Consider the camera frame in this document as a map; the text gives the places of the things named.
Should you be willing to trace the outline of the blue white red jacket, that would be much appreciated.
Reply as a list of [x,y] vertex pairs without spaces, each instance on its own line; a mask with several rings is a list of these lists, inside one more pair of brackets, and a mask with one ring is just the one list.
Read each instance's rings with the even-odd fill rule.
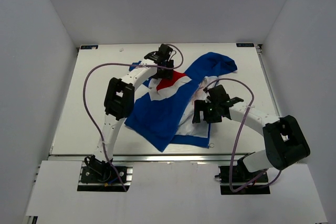
[[150,78],[145,83],[148,92],[136,100],[124,124],[160,152],[169,144],[207,148],[211,126],[192,123],[194,101],[206,98],[205,86],[214,85],[219,76],[236,70],[232,58],[208,52],[184,72],[174,71],[171,80]]

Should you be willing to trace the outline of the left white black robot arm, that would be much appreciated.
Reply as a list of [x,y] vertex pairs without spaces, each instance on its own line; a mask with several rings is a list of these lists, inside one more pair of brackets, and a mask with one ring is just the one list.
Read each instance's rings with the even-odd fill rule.
[[[100,135],[97,149],[93,155],[85,158],[85,164],[93,171],[93,176],[98,181],[108,180],[112,172],[119,176],[117,169],[112,165],[113,149],[121,125],[133,111],[135,91],[150,77],[172,79],[174,63],[171,56],[173,52],[171,45],[161,44],[157,51],[148,53],[139,63],[104,63],[94,67],[85,78],[83,103]],[[103,66],[126,66],[132,70],[122,78],[113,77],[110,79],[103,103],[104,125],[100,128],[89,112],[86,102],[86,86],[91,74]]]

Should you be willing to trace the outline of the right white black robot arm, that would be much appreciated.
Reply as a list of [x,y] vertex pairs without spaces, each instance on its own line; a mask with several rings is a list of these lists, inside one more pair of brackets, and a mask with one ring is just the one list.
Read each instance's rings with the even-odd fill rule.
[[264,139],[264,150],[240,158],[233,174],[247,182],[262,170],[279,171],[311,153],[298,121],[291,115],[278,117],[261,112],[239,97],[230,98],[222,85],[206,90],[204,100],[194,102],[193,123],[220,123],[223,118],[242,123]]

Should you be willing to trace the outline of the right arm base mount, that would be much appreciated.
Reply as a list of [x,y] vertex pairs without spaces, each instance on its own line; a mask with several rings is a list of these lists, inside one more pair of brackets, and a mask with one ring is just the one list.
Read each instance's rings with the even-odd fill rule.
[[[237,193],[233,193],[229,187],[229,166],[219,166],[219,174],[214,176],[214,179],[220,183],[221,195],[269,195],[270,188],[267,186],[269,183],[267,173],[264,173],[257,180],[249,183],[244,189]],[[233,166],[232,187],[238,189],[240,186],[249,182],[256,177],[260,172],[252,173],[247,177],[239,174],[236,166]]]

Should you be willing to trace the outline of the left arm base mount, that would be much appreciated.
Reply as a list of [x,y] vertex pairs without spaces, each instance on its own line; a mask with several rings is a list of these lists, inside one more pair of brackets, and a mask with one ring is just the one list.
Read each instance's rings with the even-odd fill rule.
[[84,158],[77,191],[126,193],[132,179],[132,167],[116,165],[114,168],[94,155]]

